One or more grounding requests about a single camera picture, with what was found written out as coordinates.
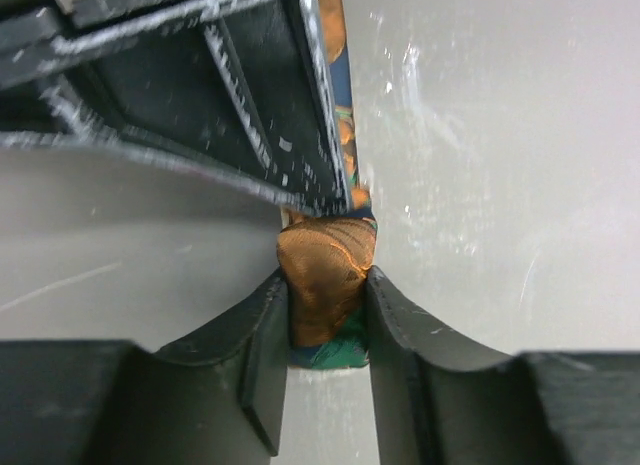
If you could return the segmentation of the orange blue leaf-pattern tie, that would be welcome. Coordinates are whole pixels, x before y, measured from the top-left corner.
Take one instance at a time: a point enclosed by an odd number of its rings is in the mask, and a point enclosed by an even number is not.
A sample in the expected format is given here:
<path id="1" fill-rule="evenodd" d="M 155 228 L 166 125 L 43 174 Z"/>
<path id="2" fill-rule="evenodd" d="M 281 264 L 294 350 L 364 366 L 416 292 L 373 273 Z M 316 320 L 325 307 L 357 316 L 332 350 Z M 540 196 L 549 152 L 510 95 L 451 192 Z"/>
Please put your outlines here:
<path id="1" fill-rule="evenodd" d="M 291 364 L 311 370 L 362 368 L 369 362 L 365 285 L 378 227 L 370 192 L 359 177 L 343 2 L 318 3 L 354 208 L 324 218 L 284 210 L 277 257 L 290 296 Z"/>

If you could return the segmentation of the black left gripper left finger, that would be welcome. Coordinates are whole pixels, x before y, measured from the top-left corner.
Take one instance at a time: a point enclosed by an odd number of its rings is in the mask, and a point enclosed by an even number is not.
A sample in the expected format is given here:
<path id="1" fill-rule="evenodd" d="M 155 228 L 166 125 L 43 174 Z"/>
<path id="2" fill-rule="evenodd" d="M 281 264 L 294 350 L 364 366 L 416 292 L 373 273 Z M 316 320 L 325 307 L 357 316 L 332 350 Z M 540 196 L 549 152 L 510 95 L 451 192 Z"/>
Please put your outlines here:
<path id="1" fill-rule="evenodd" d="M 156 352 L 123 340 L 5 341 L 5 464 L 266 464 L 279 450 L 288 294 L 269 276 Z"/>

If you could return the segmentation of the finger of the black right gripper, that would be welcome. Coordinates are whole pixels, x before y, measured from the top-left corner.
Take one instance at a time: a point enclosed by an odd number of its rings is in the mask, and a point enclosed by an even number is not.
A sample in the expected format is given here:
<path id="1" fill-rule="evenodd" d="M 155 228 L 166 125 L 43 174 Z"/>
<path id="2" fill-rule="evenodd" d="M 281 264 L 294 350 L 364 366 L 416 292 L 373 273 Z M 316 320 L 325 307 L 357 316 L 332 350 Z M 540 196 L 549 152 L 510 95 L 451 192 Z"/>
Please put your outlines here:
<path id="1" fill-rule="evenodd" d="M 353 205 L 317 0 L 1 0 L 1 145 Z"/>

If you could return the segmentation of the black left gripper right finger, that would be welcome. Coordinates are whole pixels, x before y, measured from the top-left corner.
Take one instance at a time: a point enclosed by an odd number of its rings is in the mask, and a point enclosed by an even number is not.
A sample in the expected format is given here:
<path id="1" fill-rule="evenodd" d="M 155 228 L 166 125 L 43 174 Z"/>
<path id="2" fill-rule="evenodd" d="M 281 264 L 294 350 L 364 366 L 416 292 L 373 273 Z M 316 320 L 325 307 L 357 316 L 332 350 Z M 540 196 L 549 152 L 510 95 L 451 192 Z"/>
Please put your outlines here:
<path id="1" fill-rule="evenodd" d="M 639 356 L 478 343 L 378 268 L 365 288 L 384 464 L 635 464 Z"/>

